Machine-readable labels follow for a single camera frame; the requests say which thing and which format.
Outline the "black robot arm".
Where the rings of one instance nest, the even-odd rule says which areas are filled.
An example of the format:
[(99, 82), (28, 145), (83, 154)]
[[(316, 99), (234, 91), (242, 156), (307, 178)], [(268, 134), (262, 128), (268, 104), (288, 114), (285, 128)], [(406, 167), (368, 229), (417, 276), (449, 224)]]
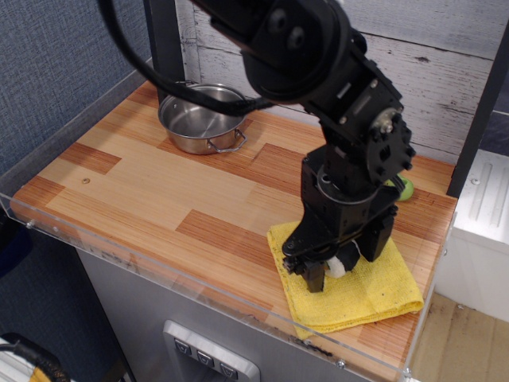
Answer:
[(309, 291), (327, 270), (376, 260), (415, 155), (400, 93), (367, 59), (336, 1), (201, 1), (214, 29), (240, 47), (251, 87), (315, 115), (325, 144), (301, 165), (301, 223), (282, 246), (285, 269)]

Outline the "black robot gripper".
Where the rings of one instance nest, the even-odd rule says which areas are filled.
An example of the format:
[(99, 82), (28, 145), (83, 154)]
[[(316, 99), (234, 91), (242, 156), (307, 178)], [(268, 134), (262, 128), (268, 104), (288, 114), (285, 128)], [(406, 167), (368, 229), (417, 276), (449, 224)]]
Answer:
[(326, 149), (306, 155), (301, 168), (301, 199), (304, 215), (301, 223), (282, 245), (283, 266), (302, 275), (310, 293), (324, 288), (327, 261), (353, 240), (361, 255), (374, 262), (390, 238), (398, 191), (384, 183), (360, 182), (361, 189), (344, 192), (350, 184), (332, 177), (334, 170), (360, 172), (351, 164), (339, 166), (328, 158)]

